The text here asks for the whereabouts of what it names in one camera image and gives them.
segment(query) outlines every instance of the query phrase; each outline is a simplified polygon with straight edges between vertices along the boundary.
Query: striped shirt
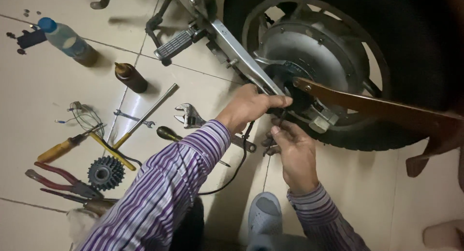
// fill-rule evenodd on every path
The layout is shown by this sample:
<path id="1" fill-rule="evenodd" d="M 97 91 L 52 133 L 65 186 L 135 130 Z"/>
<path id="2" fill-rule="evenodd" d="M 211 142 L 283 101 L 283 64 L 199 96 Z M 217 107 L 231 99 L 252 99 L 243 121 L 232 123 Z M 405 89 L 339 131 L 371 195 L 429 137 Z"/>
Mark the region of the striped shirt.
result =
<path id="1" fill-rule="evenodd" d="M 94 225 L 76 250 L 160 250 L 174 230 L 231 136 L 216 120 L 150 157 L 125 195 Z M 327 250 L 367 250 L 322 185 L 304 196 L 288 194 L 308 238 Z"/>

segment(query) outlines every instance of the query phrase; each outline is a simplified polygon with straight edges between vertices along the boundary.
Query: foot peg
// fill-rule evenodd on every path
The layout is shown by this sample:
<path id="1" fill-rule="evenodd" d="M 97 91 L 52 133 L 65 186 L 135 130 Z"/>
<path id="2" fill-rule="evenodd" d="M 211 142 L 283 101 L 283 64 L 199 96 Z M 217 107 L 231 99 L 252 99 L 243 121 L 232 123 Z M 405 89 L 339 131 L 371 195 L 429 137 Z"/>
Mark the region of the foot peg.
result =
<path id="1" fill-rule="evenodd" d="M 201 38 L 206 36 L 205 30 L 198 29 L 196 23 L 191 23 L 189 28 L 185 31 L 180 32 L 170 41 L 161 45 L 157 50 L 154 51 L 154 55 L 161 60 L 161 63 L 165 66 L 170 65 L 171 58 L 187 49 L 192 43 L 196 43 Z"/>

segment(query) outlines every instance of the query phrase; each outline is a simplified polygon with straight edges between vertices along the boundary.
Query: open-end wrench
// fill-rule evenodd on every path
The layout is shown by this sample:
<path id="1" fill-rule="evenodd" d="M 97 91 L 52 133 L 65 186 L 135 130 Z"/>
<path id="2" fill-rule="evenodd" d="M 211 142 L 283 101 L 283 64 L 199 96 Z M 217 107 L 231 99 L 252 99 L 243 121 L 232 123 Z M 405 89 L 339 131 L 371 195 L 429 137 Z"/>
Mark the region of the open-end wrench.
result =
<path id="1" fill-rule="evenodd" d="M 180 104 L 175 109 L 183 110 L 185 112 L 183 116 L 174 115 L 174 118 L 176 118 L 176 120 L 184 124 L 184 129 L 200 128 L 201 126 L 206 124 L 206 121 L 200 117 L 197 110 L 192 106 L 192 104 Z M 243 147 L 243 140 L 243 138 L 237 135 L 231 136 L 231 142 L 239 147 Z M 256 145 L 246 140 L 245 149 L 250 153 L 254 153 L 256 151 Z"/>
<path id="2" fill-rule="evenodd" d="M 122 116 L 122 117 L 126 117 L 126 118 L 130 118 L 131 120 L 135 120 L 135 121 L 139 121 L 140 119 L 139 118 L 136 118 L 136 117 L 132 117 L 130 115 L 127 115 L 125 114 L 124 112 L 120 111 L 120 110 L 116 110 L 116 112 L 113 112 L 114 115 L 116 116 Z M 142 122 L 143 124 L 147 125 L 147 127 L 149 127 L 150 129 L 153 128 L 152 125 L 154 125 L 154 122 L 152 121 L 144 121 Z"/>

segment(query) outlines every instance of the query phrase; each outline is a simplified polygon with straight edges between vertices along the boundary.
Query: hand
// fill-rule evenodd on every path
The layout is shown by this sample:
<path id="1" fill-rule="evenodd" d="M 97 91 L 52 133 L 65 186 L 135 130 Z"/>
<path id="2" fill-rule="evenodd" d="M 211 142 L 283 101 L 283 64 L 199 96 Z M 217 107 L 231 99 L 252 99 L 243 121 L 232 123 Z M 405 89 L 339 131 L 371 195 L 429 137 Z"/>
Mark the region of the hand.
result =
<path id="1" fill-rule="evenodd" d="M 293 99 L 287 96 L 258 94 L 254 84 L 245 84 L 235 92 L 234 98 L 219 113 L 216 120 L 234 135 L 245 129 L 248 122 L 263 116 L 269 108 L 285 108 Z"/>
<path id="2" fill-rule="evenodd" d="M 283 179 L 293 194 L 304 195 L 319 184 L 316 173 L 316 147 L 314 140 L 297 124 L 284 120 L 270 129 L 272 137 L 281 148 Z"/>

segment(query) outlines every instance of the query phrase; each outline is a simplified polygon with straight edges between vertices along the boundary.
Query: black tire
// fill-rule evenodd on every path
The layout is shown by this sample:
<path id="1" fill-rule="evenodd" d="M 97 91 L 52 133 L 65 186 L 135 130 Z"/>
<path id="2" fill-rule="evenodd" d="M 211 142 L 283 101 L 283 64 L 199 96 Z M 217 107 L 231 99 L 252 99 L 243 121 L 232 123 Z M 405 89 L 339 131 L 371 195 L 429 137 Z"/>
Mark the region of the black tire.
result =
<path id="1" fill-rule="evenodd" d="M 225 0 L 224 24 L 241 42 L 247 15 L 264 0 Z M 373 37 L 390 70 L 390 99 L 446 110 L 456 76 L 458 34 L 442 0 L 321 0 L 355 19 Z M 289 116 L 311 137 L 361 151 L 397 149 L 426 136 L 376 121 L 361 130 L 319 134 Z"/>

